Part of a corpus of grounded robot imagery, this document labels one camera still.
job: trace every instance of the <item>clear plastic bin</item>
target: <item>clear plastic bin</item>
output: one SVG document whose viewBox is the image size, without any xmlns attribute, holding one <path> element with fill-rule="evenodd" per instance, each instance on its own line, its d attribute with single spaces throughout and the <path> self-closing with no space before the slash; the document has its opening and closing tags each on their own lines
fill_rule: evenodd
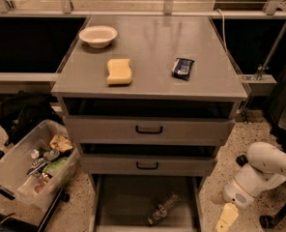
<svg viewBox="0 0 286 232">
<path fill-rule="evenodd" d="M 74 175 L 77 165 L 78 151 L 76 147 L 62 168 L 40 193 L 35 192 L 35 186 L 39 185 L 38 178 L 26 174 L 33 162 L 31 151 L 41 146 L 48 146 L 55 134 L 68 137 L 64 126 L 44 120 L 0 160 L 0 189 L 5 191 L 7 196 L 10 195 L 24 204 L 36 205 L 45 211 L 57 191 L 68 183 Z"/>
</svg>

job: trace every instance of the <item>open drawer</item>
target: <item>open drawer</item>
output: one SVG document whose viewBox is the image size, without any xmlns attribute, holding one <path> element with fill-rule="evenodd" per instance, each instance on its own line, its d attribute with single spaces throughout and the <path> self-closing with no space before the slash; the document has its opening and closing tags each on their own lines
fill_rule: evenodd
<svg viewBox="0 0 286 232">
<path fill-rule="evenodd" d="M 203 231 L 195 178 L 100 175 L 90 232 Z M 155 226 L 148 218 L 174 191 L 181 201 Z"/>
<path fill-rule="evenodd" d="M 79 144 L 82 168 L 93 174 L 209 176 L 215 147 Z"/>
</svg>

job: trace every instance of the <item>drawer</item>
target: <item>drawer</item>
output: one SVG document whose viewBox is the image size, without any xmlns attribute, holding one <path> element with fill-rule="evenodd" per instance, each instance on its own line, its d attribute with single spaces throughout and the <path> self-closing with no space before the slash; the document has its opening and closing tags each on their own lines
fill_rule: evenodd
<svg viewBox="0 0 286 232">
<path fill-rule="evenodd" d="M 190 177 L 100 175 L 90 232 L 196 232 L 202 214 L 196 180 Z M 155 226 L 147 219 L 174 191 L 181 201 Z"/>
<path fill-rule="evenodd" d="M 72 140 L 79 143 L 221 146 L 235 120 L 69 116 L 66 125 Z"/>
<path fill-rule="evenodd" d="M 209 176 L 213 147 L 78 145 L 82 168 L 91 174 Z"/>
</svg>

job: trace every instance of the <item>sponge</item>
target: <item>sponge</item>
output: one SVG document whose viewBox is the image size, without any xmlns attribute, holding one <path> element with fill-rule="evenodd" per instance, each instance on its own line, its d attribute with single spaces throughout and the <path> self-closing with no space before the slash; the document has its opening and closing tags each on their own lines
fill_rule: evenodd
<svg viewBox="0 0 286 232">
<path fill-rule="evenodd" d="M 110 59 L 107 62 L 108 85 L 130 84 L 132 81 L 132 72 L 129 66 L 130 59 Z"/>
<path fill-rule="evenodd" d="M 232 203 L 226 203 L 221 211 L 219 220 L 214 229 L 216 232 L 226 232 L 238 218 L 238 208 Z"/>
</svg>

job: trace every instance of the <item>cabinet top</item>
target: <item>cabinet top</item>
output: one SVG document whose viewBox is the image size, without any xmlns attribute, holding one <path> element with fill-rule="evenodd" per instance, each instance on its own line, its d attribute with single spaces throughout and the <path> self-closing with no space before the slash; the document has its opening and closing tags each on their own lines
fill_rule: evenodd
<svg viewBox="0 0 286 232">
<path fill-rule="evenodd" d="M 247 93 L 212 23 L 204 16 L 92 15 L 87 26 L 114 27 L 104 49 L 78 40 L 52 89 L 55 96 L 244 101 Z M 106 64 L 129 58 L 129 86 L 108 86 Z M 176 58 L 194 60 L 189 81 L 172 76 Z"/>
</svg>

